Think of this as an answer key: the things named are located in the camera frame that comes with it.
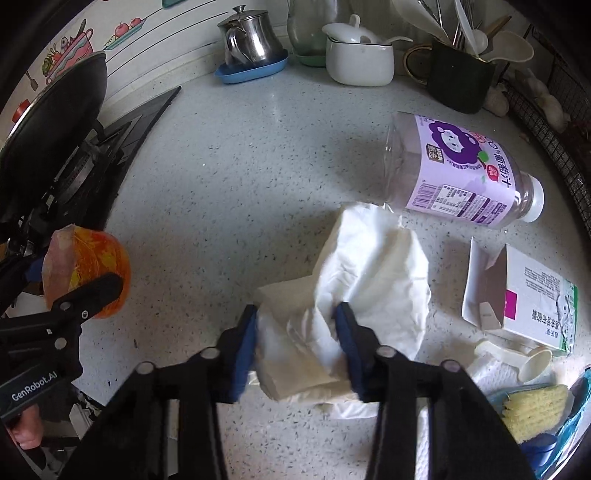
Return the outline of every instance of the yellow sponge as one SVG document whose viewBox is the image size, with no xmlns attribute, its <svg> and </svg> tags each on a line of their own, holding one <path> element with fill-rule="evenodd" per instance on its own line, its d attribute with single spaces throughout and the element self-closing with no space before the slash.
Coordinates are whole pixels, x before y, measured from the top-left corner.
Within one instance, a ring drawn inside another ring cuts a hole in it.
<svg viewBox="0 0 591 480">
<path fill-rule="evenodd" d="M 566 385 L 515 392 L 503 403 L 503 422 L 517 443 L 550 430 L 562 418 L 569 389 Z"/>
</svg>

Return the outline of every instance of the magenta square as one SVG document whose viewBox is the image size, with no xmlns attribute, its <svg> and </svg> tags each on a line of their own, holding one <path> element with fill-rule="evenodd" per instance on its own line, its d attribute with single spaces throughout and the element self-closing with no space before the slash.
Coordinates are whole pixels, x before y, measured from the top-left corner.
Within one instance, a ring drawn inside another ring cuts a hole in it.
<svg viewBox="0 0 591 480">
<path fill-rule="evenodd" d="M 511 290 L 505 292 L 505 317 L 515 320 L 517 315 L 517 293 Z"/>
</svg>

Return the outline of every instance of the metal bolt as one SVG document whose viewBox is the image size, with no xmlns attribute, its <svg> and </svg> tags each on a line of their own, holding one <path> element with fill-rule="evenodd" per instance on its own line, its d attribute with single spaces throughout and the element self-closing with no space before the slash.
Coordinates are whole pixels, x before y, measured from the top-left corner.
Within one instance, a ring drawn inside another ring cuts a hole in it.
<svg viewBox="0 0 591 480">
<path fill-rule="evenodd" d="M 135 371 L 140 375 L 148 375 L 154 371 L 154 364 L 152 362 L 141 362 L 137 367 L 135 367 Z"/>
<path fill-rule="evenodd" d="M 56 338 L 56 341 L 53 343 L 53 346 L 56 347 L 56 350 L 62 350 L 66 348 L 68 344 L 67 340 L 64 337 Z"/>
<path fill-rule="evenodd" d="M 462 367 L 460 366 L 460 364 L 457 363 L 455 360 L 445 360 L 441 364 L 441 366 L 443 368 L 445 368 L 445 370 L 447 370 L 448 372 L 452 372 L 452 373 L 455 373 L 455 374 L 457 374 L 462 369 Z"/>
<path fill-rule="evenodd" d="M 219 354 L 220 350 L 211 346 L 201 352 L 201 357 L 205 360 L 213 360 L 214 358 L 217 358 Z"/>
<path fill-rule="evenodd" d="M 375 352 L 384 358 L 392 358 L 396 355 L 396 350 L 389 345 L 382 345 Z"/>
</svg>

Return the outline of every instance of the gold mug handle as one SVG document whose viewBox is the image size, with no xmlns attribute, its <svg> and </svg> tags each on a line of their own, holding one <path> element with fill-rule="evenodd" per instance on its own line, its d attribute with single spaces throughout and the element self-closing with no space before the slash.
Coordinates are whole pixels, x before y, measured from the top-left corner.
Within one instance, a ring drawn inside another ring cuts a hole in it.
<svg viewBox="0 0 591 480">
<path fill-rule="evenodd" d="M 410 69 L 408 68 L 408 58 L 410 57 L 410 55 L 412 55 L 413 53 L 419 51 L 419 50 L 432 50 L 433 47 L 431 46 L 430 43 L 423 43 L 420 45 L 416 45 L 412 48 L 409 48 L 405 53 L 404 53 L 404 57 L 402 57 L 402 64 L 404 65 L 404 70 L 406 71 L 407 75 L 412 78 L 415 82 L 421 84 L 421 85 L 426 85 L 427 84 L 427 79 L 422 79 L 417 77 L 416 75 L 414 75 Z"/>
</svg>

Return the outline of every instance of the metal teapot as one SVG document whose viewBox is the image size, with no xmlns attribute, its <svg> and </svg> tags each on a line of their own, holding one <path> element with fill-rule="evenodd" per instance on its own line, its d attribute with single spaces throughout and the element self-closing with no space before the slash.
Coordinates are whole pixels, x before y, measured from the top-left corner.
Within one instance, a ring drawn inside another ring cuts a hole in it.
<svg viewBox="0 0 591 480">
<path fill-rule="evenodd" d="M 245 7 L 234 7 L 236 13 L 217 24 L 225 40 L 226 65 L 254 68 L 282 60 L 283 45 L 273 32 L 269 12 Z"/>
</svg>

